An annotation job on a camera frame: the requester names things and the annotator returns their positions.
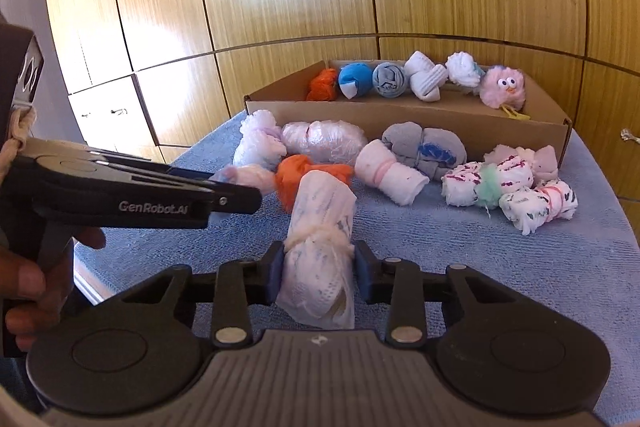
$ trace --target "tied string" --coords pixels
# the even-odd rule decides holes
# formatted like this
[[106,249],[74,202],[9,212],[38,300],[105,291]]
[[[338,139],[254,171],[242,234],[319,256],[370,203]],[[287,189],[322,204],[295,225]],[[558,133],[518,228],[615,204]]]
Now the tied string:
[[29,138],[29,130],[36,120],[36,110],[30,108],[16,108],[9,119],[8,138],[0,149],[0,185],[9,173],[18,152],[24,149]]

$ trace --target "blue towel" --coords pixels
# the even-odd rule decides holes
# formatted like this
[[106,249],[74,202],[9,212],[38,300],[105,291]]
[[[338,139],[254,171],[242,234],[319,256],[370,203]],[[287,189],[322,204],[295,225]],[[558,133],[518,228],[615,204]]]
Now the blue towel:
[[[176,160],[177,167],[216,172],[240,141],[242,116],[226,122]],[[546,223],[524,237],[499,209],[447,206],[440,184],[429,184],[412,206],[353,182],[358,197],[353,239],[365,239],[379,257],[400,256],[422,269],[472,266],[595,331],[611,353],[611,375],[596,413],[612,425],[640,421],[640,253],[628,221],[602,172],[577,134],[560,169],[580,206],[571,221]],[[230,216],[207,230],[106,230],[107,248],[77,248],[78,257],[114,291],[122,291],[172,264],[194,272],[231,259],[261,255],[287,237],[289,216],[274,194],[254,216]],[[437,304],[426,304],[430,335],[444,331]],[[210,305],[200,305],[194,331],[206,336]],[[382,334],[386,306],[356,296],[356,327]],[[254,328],[303,328],[277,307],[252,306]]]

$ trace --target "human hand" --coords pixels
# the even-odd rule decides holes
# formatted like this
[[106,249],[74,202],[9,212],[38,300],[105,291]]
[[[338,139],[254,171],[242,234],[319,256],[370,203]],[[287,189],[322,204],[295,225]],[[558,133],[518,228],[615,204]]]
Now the human hand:
[[[106,239],[102,230],[85,228],[76,239],[88,247],[100,250]],[[60,321],[60,310],[74,287],[74,243],[70,240],[60,261],[47,272],[33,261],[0,247],[0,298],[30,299],[10,309],[5,324],[16,335],[16,344],[28,351],[36,334],[52,328]]]

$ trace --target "cabinet handle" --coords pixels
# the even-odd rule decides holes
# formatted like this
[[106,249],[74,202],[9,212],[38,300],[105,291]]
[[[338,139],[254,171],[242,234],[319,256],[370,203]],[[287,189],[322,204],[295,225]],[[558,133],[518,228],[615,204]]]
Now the cabinet handle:
[[636,143],[640,143],[640,138],[638,138],[637,136],[634,136],[631,131],[629,131],[628,129],[623,129],[622,131],[620,131],[620,137],[626,142],[628,140],[633,140]]

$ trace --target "cardboard box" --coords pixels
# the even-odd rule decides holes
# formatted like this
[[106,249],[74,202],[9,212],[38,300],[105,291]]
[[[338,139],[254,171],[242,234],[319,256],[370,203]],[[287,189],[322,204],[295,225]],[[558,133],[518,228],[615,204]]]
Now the cardboard box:
[[[571,119],[529,76],[525,79],[527,101],[522,112],[529,115],[530,120],[508,118],[504,111],[487,107],[477,96],[465,94],[449,83],[440,89],[441,99],[434,103],[421,102],[410,90],[397,98],[383,98],[370,92],[348,100],[339,93],[335,102],[305,101],[309,81],[322,69],[340,70],[349,62],[317,62],[285,76],[245,96],[246,111],[251,114],[258,109],[268,109],[278,125],[293,121],[344,120],[361,127],[369,139],[380,138],[391,124],[414,121],[423,127],[440,127],[456,133],[465,145],[469,161],[482,160],[496,145],[504,144],[534,150],[552,145],[558,162],[562,162],[571,135]],[[365,62],[373,68],[383,60]]]

